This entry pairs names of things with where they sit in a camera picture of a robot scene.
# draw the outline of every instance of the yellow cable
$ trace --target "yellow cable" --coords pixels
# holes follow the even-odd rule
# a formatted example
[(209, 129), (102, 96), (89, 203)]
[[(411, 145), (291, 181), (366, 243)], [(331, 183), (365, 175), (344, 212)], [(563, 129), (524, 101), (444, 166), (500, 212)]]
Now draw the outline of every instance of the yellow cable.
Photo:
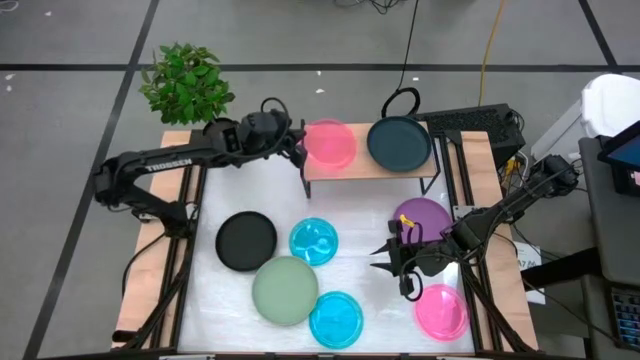
[(482, 60), (482, 69), (480, 70), (480, 96), (478, 97), (478, 106), (482, 105), (482, 99), (484, 98), (485, 68), (487, 67), (487, 62), (489, 62), (489, 54), (491, 53), (491, 44), (493, 44), (493, 38), (496, 35), (496, 29), (498, 28), (498, 24), (500, 23), (500, 18), (502, 17), (502, 9), (504, 9), (504, 4), (506, 2), (507, 0), (500, 0), (500, 7), (498, 8), (496, 19), (493, 21), (493, 27), (491, 28), (491, 35), (489, 36), (489, 41), (487, 41), (487, 48), (484, 51), (484, 59)]

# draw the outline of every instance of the sage green plate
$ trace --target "sage green plate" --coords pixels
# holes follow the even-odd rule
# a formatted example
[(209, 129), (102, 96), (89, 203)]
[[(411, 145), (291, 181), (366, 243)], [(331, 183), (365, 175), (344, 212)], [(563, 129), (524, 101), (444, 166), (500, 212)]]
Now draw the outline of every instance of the sage green plate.
[(258, 270), (251, 296), (265, 319), (278, 325), (295, 325), (304, 321), (316, 305), (318, 278), (304, 260), (276, 257)]

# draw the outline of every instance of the white tabletop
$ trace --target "white tabletop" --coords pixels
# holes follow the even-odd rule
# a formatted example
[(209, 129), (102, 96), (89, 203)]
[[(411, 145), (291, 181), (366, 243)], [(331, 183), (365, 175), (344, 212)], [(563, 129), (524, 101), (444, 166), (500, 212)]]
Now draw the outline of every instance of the white tabletop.
[[(450, 211), (444, 174), (426, 197)], [(353, 296), (364, 315), (360, 338), (342, 350), (349, 353), (473, 353), (470, 330), (453, 342), (439, 342), (417, 326), (414, 303), (398, 290), (398, 278), (369, 266), (387, 262), (386, 254), (369, 254), (390, 237), (387, 221), (403, 201), (420, 197), (418, 179), (318, 181), (306, 199), (299, 171), (274, 156), (241, 169), (209, 170), (200, 213), (179, 351), (207, 352), (335, 352), (312, 336), (308, 320), (278, 326), (263, 319), (251, 299), (255, 273), (226, 268), (215, 252), (222, 223), (240, 211), (267, 216), (278, 232), (275, 256), (290, 255), (289, 233), (307, 217), (320, 217), (337, 230), (339, 248), (328, 263), (315, 267), (320, 294), (339, 290)], [(424, 286), (447, 284), (464, 298), (457, 264)]]

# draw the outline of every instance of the purple plate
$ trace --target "purple plate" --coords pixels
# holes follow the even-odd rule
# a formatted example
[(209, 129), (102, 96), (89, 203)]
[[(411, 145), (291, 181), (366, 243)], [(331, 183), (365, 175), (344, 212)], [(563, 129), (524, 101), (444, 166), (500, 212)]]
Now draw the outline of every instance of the purple plate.
[[(413, 222), (419, 222), (422, 225), (422, 241), (429, 242), (441, 240), (440, 231), (447, 228), (453, 223), (451, 216), (440, 204), (427, 198), (409, 199), (396, 209), (393, 218), (400, 219), (400, 215), (404, 214), (407, 219)], [(407, 235), (409, 226), (402, 224), (402, 242), (407, 244), (409, 240)], [(416, 227), (411, 234), (411, 242), (418, 242), (418, 228)]]

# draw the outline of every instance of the pink plate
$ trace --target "pink plate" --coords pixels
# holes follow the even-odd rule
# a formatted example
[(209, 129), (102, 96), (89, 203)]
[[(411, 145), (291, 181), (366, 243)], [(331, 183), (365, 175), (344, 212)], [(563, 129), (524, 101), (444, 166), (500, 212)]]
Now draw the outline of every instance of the pink plate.
[(465, 302), (456, 289), (443, 284), (424, 289), (415, 316), (420, 328), (438, 341), (457, 340), (469, 326)]
[(356, 139), (351, 129), (335, 119), (320, 119), (305, 126), (304, 147), (314, 165), (340, 170), (356, 157)]

